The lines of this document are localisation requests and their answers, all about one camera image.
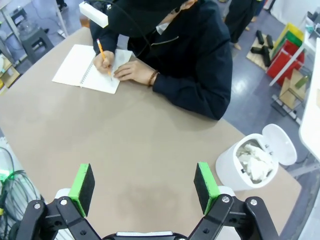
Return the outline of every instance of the yellow pencil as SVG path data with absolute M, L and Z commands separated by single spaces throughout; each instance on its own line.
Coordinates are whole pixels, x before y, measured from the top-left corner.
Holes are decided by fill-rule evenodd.
M 102 45 L 101 45 L 101 43 L 100 43 L 99 38 L 96 40 L 96 42 L 97 42 L 97 44 L 98 44 L 98 47 L 99 47 L 100 53 L 101 53 L 101 55 L 102 55 L 102 58 L 103 58 L 103 60 L 105 60 L 105 59 L 106 59 L 106 56 L 105 56 L 105 54 L 104 54 L 104 50 L 102 49 Z

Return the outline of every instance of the black cap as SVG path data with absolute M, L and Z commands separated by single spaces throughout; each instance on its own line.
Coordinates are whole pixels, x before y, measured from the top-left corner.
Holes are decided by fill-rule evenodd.
M 108 26 L 112 31 L 141 37 L 150 33 L 174 9 L 187 0 L 111 0 L 106 7 Z

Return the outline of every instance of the spiral notebook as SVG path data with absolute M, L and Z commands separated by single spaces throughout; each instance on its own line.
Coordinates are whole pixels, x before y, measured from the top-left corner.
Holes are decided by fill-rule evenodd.
M 94 66 L 93 59 L 96 53 L 92 46 L 75 44 L 52 81 L 115 94 L 120 81 L 113 77 L 114 72 L 118 67 L 127 63 L 131 55 L 132 51 L 116 49 L 111 76 L 109 76 L 100 73 Z

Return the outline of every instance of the table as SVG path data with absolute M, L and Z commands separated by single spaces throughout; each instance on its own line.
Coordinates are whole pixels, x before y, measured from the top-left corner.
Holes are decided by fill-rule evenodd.
M 286 72 L 286 70 L 291 66 L 291 64 L 298 58 L 298 56 L 303 52 L 303 50 L 307 50 L 309 53 L 315 55 L 316 54 L 316 39 L 309 38 L 310 33 L 307 31 L 307 28 L 304 30 L 303 43 L 301 47 L 295 52 L 295 54 L 290 58 L 290 60 L 284 65 L 281 71 L 275 76 L 275 78 L 270 82 L 269 86 L 275 84 L 278 79 Z
M 320 161 L 319 138 L 320 135 L 320 108 L 317 106 L 317 94 L 320 89 L 320 38 L 316 41 L 315 61 L 312 73 L 309 96 L 307 98 L 302 122 L 299 129 L 299 136 L 302 144 L 309 152 Z M 309 173 L 319 169 L 319 162 L 299 167 L 290 173 L 293 177 Z
M 193 185 L 196 163 L 217 157 L 244 135 L 225 120 L 180 109 L 144 85 L 122 82 L 116 94 L 52 82 L 74 44 L 92 45 L 82 28 L 35 63 L 0 101 L 0 126 L 47 201 L 70 187 L 90 162 L 95 189 L 88 221 L 100 236 L 172 230 L 189 235 L 202 217 Z M 283 168 L 259 196 L 278 233 L 301 186 Z

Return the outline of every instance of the person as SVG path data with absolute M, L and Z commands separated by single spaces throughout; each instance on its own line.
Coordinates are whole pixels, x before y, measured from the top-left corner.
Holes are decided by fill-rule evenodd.
M 172 104 L 219 120 L 231 98 L 233 62 L 230 35 L 217 4 L 211 0 L 114 3 L 105 11 L 107 27 L 90 21 L 96 68 L 107 73 L 115 59 L 119 34 L 129 36 L 128 50 L 142 62 L 120 66 L 115 78 L 152 86 Z
M 258 8 L 257 8 L 257 10 L 256 10 L 256 12 L 255 12 L 254 17 L 253 17 L 252 20 L 251 20 L 252 23 L 254 23 L 255 21 L 257 21 L 257 18 L 258 18 L 258 16 L 259 16 L 259 14 L 261 13 L 262 9 L 264 8 L 265 3 L 266 3 L 266 0 L 262 0 L 262 1 L 260 2 L 259 6 L 258 6 Z
M 60 12 L 67 9 L 68 5 L 65 3 L 65 0 L 56 0 L 56 4 L 58 4 Z
M 230 3 L 224 23 L 229 29 L 231 43 L 238 50 L 241 50 L 241 46 L 238 44 L 239 38 L 248 27 L 260 2 L 261 0 L 232 0 Z

